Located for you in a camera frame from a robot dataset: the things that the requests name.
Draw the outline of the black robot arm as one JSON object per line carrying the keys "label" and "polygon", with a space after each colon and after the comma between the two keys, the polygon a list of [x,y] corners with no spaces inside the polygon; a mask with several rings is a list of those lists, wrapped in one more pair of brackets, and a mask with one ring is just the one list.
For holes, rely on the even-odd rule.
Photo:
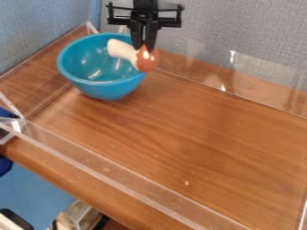
{"label": "black robot arm", "polygon": [[121,6],[111,0],[107,22],[113,25],[125,25],[131,32],[135,50],[146,46],[149,52],[155,49],[159,30],[163,27],[181,28],[183,25],[182,4],[166,0],[133,0],[131,6]]}

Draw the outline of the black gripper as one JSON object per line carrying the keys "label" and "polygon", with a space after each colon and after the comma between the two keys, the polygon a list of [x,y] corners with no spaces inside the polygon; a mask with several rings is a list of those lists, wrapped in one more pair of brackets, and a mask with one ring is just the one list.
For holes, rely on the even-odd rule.
{"label": "black gripper", "polygon": [[169,0],[110,0],[106,4],[109,24],[130,25],[131,39],[135,49],[143,45],[146,24],[146,46],[155,49],[159,27],[182,26],[185,6]]}

